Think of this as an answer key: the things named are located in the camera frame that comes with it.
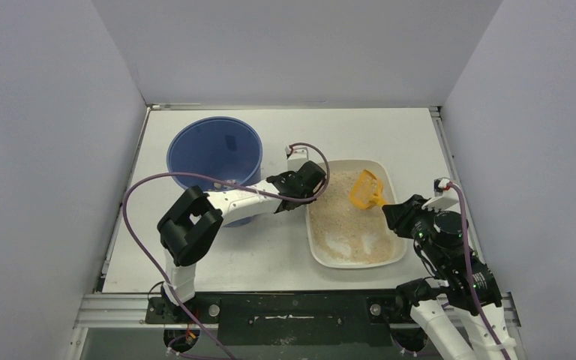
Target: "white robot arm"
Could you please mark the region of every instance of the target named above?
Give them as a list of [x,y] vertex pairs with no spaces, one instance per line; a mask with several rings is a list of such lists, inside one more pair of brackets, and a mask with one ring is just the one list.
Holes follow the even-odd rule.
[[243,190],[203,192],[198,187],[187,189],[157,225],[166,257],[166,274],[171,280],[163,286],[166,296],[174,299],[171,289],[182,302],[195,296],[196,263],[211,247],[223,225],[254,215],[274,214],[295,209],[309,202],[294,202],[285,198],[312,197],[325,181],[326,173],[308,161],[305,148],[291,148],[288,171],[270,176]]

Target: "black metal bracket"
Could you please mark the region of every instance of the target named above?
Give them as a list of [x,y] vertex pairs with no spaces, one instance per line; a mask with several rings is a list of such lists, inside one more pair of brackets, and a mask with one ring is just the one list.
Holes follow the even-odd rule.
[[[224,222],[222,211],[214,208],[208,197],[199,187],[189,187],[157,223],[160,243],[176,266],[190,266],[202,259]],[[191,216],[199,218],[194,222]]]
[[[279,175],[269,176],[266,181],[273,184],[279,190],[280,195],[306,199],[314,195],[325,179],[326,172],[319,165],[312,161],[306,161],[297,172],[282,172]],[[307,203],[312,202],[290,202],[284,200],[276,212],[293,210]]]

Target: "gray wall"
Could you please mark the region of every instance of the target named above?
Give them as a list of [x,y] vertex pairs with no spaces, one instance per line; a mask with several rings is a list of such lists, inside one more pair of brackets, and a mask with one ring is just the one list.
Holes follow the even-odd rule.
[[576,359],[576,1],[505,0],[442,114],[530,359]]
[[145,113],[89,0],[0,1],[0,359],[62,359]]
[[502,0],[92,0],[148,103],[442,104]]

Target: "litter scoop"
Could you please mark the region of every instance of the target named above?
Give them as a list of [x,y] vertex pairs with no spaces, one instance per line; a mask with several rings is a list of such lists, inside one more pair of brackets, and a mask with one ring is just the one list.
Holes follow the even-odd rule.
[[362,210],[387,205],[383,199],[383,181],[370,170],[363,170],[349,192],[349,201]]

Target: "blue bucket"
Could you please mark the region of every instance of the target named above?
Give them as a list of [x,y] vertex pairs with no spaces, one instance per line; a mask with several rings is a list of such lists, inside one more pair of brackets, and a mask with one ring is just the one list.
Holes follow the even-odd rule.
[[[212,178],[254,185],[262,179],[262,140],[242,120],[225,116],[204,118],[175,136],[166,153],[170,172],[196,173]],[[184,189],[197,185],[203,191],[223,190],[214,183],[190,176],[175,176]],[[247,224],[251,217],[230,224]]]

